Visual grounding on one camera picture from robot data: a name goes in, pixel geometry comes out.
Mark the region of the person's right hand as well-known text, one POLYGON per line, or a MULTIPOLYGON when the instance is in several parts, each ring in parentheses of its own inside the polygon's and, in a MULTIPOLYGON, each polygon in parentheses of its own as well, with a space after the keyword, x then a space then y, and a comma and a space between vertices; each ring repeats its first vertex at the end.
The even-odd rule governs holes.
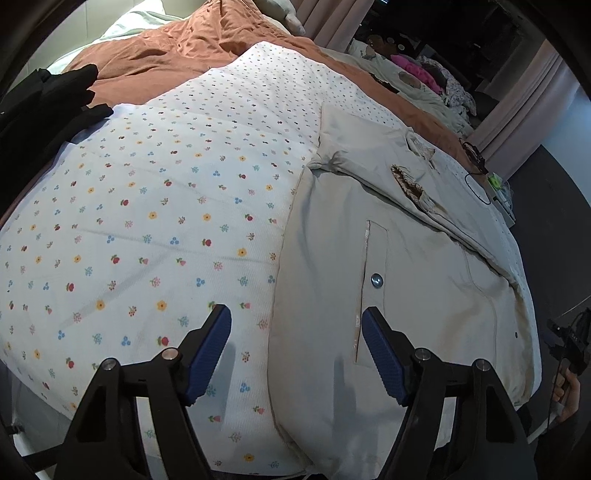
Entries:
POLYGON ((557 421, 564 422, 572 417, 580 404, 581 386, 578 376, 566 368, 557 374, 554 380, 552 400, 560 405, 557 421))

